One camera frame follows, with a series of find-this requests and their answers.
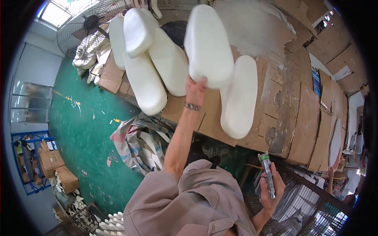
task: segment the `fan guard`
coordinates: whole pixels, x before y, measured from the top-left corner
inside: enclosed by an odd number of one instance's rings
[[[57,30],[59,49],[69,58],[83,60],[109,44],[109,21],[124,16],[133,6],[125,0],[91,0]]]

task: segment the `wire mesh cage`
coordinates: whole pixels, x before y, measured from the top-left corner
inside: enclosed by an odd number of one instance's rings
[[[286,188],[260,235],[336,235],[345,224],[351,209],[284,165],[276,167]],[[256,196],[244,195],[250,218],[263,208],[259,197],[259,178],[255,180],[255,187]]]
[[[105,218],[96,204],[91,202],[87,207],[55,226],[45,236],[87,236],[89,233],[94,233],[101,222],[101,219],[95,215]]]

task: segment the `green floor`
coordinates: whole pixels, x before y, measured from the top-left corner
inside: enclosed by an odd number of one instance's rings
[[[81,115],[79,107],[71,105],[75,101],[80,103]],[[72,59],[63,59],[54,85],[49,129],[66,166],[79,179],[85,203],[94,201],[106,215],[123,211],[143,179],[122,162],[109,139],[119,125],[114,119],[128,120],[139,112],[134,105],[87,84],[77,75]],[[254,153],[216,140],[207,146],[221,156],[220,166],[238,180]]]

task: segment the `hand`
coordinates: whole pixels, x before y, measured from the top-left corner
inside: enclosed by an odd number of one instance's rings
[[[328,171],[327,171],[327,175],[328,175],[329,179],[333,180],[333,176],[334,176],[334,174],[335,174],[335,173],[333,172],[333,168],[330,167],[330,168],[328,169]]]
[[[198,83],[194,82],[188,75],[186,77],[186,101],[197,106],[202,106],[205,98],[205,86],[207,79],[205,77]]]
[[[260,179],[260,186],[261,186],[261,204],[265,208],[265,211],[272,216],[278,202],[280,201],[282,195],[284,194],[284,190],[286,185],[282,181],[282,178],[278,171],[276,170],[275,164],[272,162],[270,165],[270,171],[272,172],[272,177],[273,177],[273,184],[274,184],[274,191],[276,194],[276,198],[270,199],[269,193],[268,193],[268,183],[266,182],[266,179],[264,176],[266,173],[262,173],[261,179]]]

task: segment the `spray gun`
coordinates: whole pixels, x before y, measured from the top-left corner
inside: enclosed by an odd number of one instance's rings
[[[269,159],[269,153],[266,152],[262,155],[258,154],[257,156],[259,158],[261,166],[264,168],[265,173],[266,173],[265,178],[266,178],[266,182],[268,183],[269,197],[270,199],[274,199],[276,198],[276,194],[274,191],[272,172],[270,171],[270,164],[272,164],[272,162]]]

